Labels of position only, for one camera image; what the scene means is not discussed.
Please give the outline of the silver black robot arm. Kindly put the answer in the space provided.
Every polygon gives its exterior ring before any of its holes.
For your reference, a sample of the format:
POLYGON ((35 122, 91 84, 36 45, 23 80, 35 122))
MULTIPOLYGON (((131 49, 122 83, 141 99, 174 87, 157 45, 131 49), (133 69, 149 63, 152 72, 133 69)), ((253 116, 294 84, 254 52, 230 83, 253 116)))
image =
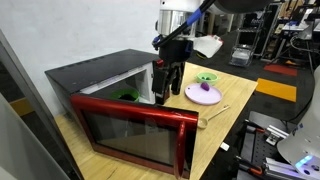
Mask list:
POLYGON ((196 37, 196 24, 206 12, 214 15, 241 14, 260 10, 272 0, 160 0, 158 32, 153 47, 159 51, 154 62, 152 91, 163 105, 170 94, 179 95, 185 62, 195 50, 211 58, 222 46, 216 35, 196 37))

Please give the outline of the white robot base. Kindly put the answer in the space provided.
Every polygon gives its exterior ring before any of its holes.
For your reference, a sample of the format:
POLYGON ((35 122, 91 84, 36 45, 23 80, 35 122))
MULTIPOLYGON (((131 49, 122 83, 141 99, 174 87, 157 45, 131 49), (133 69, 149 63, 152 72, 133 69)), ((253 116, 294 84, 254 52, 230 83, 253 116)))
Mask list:
POLYGON ((280 155, 306 180, 320 180, 320 67, 314 71, 312 100, 296 128, 277 143, 280 155))

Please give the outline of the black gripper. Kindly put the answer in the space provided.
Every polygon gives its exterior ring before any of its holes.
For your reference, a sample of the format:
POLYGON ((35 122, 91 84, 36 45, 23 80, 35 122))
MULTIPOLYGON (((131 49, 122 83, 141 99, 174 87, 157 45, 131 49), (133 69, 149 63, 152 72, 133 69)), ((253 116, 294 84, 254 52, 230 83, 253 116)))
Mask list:
POLYGON ((153 70, 152 91, 157 104, 164 105, 170 97, 180 94, 185 62, 189 59, 193 43, 189 40, 170 40, 158 48, 159 60, 153 70))

